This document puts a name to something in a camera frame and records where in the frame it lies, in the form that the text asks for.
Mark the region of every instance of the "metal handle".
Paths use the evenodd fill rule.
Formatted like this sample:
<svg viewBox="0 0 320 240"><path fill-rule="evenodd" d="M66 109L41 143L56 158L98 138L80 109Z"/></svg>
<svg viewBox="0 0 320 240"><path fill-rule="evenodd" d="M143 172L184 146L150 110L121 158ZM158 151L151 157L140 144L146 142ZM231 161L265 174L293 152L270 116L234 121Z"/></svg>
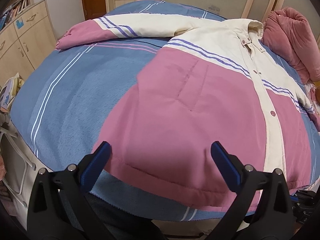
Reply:
<svg viewBox="0 0 320 240"><path fill-rule="evenodd" d="M20 50L21 55L24 57L24 54L23 54L22 50L20 49L20 47L18 47L18 49Z"/></svg>
<svg viewBox="0 0 320 240"><path fill-rule="evenodd" d="M26 22L32 21L35 17L36 17L36 13L34 15L32 15L29 19L26 20Z"/></svg>
<svg viewBox="0 0 320 240"><path fill-rule="evenodd" d="M29 48L28 48L28 46L26 45L26 43L24 42L23 44L24 44L24 46L26 47L27 52L29 52Z"/></svg>
<svg viewBox="0 0 320 240"><path fill-rule="evenodd" d="M5 40L1 43L0 50L3 48L4 43L5 43Z"/></svg>

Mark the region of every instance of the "blue bedspread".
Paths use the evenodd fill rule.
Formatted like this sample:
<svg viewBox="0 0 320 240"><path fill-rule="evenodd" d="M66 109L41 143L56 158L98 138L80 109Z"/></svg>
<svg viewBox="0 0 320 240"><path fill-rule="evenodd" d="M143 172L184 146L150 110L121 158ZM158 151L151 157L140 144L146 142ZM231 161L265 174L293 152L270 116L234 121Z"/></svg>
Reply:
<svg viewBox="0 0 320 240"><path fill-rule="evenodd" d="M122 5L109 15L165 13L222 21L210 12L179 4L142 0ZM136 83L137 73L169 38L129 38L53 51L19 91L11 119L35 155L50 169L63 170L89 154L111 109ZM297 72L266 48L274 60L304 90ZM307 113L301 110L312 153L310 184L320 175L316 162L320 137ZM103 170L92 193L129 213L157 220L218 218L223 212L188 208L127 185Z"/></svg>

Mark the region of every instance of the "white wall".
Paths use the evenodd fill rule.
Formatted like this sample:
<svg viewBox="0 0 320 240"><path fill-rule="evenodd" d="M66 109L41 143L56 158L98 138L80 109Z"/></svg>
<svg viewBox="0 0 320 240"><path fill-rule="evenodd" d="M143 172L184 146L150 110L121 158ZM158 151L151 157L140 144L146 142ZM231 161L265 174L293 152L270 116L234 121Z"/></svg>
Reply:
<svg viewBox="0 0 320 240"><path fill-rule="evenodd" d="M73 25L84 21L82 0L47 0L53 31L60 38Z"/></svg>

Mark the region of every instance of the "metal screw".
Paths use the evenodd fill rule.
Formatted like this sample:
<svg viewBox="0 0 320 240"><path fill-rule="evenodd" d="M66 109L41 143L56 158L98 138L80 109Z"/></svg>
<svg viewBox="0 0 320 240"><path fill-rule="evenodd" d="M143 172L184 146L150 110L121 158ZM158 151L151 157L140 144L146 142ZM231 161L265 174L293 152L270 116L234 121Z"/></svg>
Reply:
<svg viewBox="0 0 320 240"><path fill-rule="evenodd" d="M68 166L68 171L74 171L76 168L77 168L77 165L75 165L75 164L70 164L70 165Z"/></svg>
<svg viewBox="0 0 320 240"><path fill-rule="evenodd" d="M247 164L244 168L245 168L247 171L253 171L253 166L250 165L250 164Z"/></svg>
<svg viewBox="0 0 320 240"><path fill-rule="evenodd" d="M281 175L281 174L282 174L282 171L281 171L281 169L279 169L279 168L276 168L276 169L275 169L275 172L276 172L276 174L278 174L278 175Z"/></svg>
<svg viewBox="0 0 320 240"><path fill-rule="evenodd" d="M44 174L46 170L47 170L46 168L39 169L39 174L41 174L41 175Z"/></svg>

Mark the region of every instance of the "rolled pink comforter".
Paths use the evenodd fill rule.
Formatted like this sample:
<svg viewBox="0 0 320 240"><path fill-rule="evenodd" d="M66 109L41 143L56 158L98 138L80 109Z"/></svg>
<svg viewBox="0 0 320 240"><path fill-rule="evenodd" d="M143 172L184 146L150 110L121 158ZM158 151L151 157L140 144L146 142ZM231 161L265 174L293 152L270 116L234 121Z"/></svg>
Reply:
<svg viewBox="0 0 320 240"><path fill-rule="evenodd" d="M302 82L320 81L320 52L307 19L291 7L273 11L264 25L262 43L285 59Z"/></svg>

